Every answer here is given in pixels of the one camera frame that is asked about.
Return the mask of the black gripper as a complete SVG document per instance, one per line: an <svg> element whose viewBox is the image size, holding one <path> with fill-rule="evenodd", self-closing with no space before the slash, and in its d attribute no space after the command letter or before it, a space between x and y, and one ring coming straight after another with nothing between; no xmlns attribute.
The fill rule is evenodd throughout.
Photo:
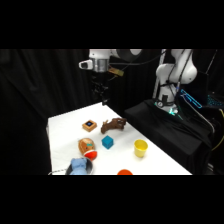
<svg viewBox="0 0 224 224"><path fill-rule="evenodd" d="M101 98L102 104L104 104L104 96L106 91L108 90L107 81L106 81L106 74L105 73L93 73L92 74L92 90L95 94L98 94ZM110 101L110 97L106 97L105 105L108 104Z"/></svg>

